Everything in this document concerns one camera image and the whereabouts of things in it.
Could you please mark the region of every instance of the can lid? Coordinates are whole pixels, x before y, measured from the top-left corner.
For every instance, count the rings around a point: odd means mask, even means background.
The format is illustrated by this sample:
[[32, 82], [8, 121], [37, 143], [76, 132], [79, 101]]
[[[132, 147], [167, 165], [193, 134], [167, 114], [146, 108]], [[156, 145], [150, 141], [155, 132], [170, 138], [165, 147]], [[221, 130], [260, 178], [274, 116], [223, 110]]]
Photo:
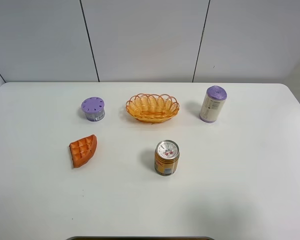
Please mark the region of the can lid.
[[222, 101], [222, 100], [226, 100], [227, 99], [227, 92], [226, 90], [224, 90], [222, 87], [220, 86], [211, 86], [206, 90], [206, 94], [214, 99], [214, 100], [218, 100], [218, 101]]
[[174, 141], [163, 140], [155, 148], [156, 153], [163, 159], [174, 159], [179, 154], [179, 146]]
[[102, 98], [93, 96], [83, 101], [81, 109], [87, 114], [95, 114], [100, 112], [105, 107], [105, 102]]

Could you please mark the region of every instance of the white table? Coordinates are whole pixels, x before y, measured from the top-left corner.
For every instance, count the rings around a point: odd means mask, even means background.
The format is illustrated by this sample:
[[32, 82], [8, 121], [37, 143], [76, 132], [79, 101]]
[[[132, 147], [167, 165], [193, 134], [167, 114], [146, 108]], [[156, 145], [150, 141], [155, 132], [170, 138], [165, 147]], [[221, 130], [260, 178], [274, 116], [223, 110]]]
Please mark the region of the white table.
[[[211, 237], [300, 240], [300, 105], [281, 84], [219, 84], [215, 123], [199, 119], [210, 83], [7, 83], [0, 88], [0, 240]], [[167, 93], [179, 114], [138, 122], [126, 101]], [[85, 119], [81, 102], [105, 102]], [[95, 134], [72, 168], [70, 142]], [[161, 140], [178, 143], [172, 176], [154, 171]]]

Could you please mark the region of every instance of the bread basket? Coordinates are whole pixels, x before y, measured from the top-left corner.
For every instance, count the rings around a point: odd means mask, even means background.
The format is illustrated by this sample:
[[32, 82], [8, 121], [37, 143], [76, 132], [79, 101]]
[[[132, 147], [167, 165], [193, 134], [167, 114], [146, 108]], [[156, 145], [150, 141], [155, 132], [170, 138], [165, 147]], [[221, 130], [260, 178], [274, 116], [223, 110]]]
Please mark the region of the bread basket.
[[140, 93], [126, 102], [125, 109], [141, 122], [163, 123], [178, 114], [179, 103], [168, 94]]

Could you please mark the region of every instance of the metal can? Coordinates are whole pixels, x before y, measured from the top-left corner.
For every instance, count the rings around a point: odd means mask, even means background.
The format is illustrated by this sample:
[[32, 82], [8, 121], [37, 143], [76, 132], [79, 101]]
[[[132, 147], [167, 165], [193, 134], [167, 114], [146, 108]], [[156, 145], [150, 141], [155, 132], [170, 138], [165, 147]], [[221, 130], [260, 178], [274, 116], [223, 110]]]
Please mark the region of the metal can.
[[179, 156], [179, 146], [174, 141], [159, 142], [154, 152], [154, 169], [163, 176], [173, 174], [177, 169]]
[[92, 122], [99, 121], [105, 116], [105, 102], [102, 98], [93, 96], [83, 101], [81, 109], [86, 119]]
[[211, 86], [207, 89], [201, 107], [200, 118], [206, 123], [213, 123], [227, 99], [227, 92], [220, 86]]

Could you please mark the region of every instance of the purple cap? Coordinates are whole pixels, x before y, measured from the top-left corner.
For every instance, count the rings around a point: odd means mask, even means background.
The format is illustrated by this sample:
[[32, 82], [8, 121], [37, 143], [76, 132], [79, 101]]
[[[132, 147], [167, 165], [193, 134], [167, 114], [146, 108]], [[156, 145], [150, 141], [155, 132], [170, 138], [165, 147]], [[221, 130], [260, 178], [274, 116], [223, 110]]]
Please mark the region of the purple cap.
[[222, 101], [227, 99], [227, 92], [220, 86], [211, 86], [206, 90], [206, 94], [214, 100]]
[[105, 107], [105, 102], [102, 98], [93, 96], [83, 101], [81, 109], [87, 114], [95, 114], [100, 112]]

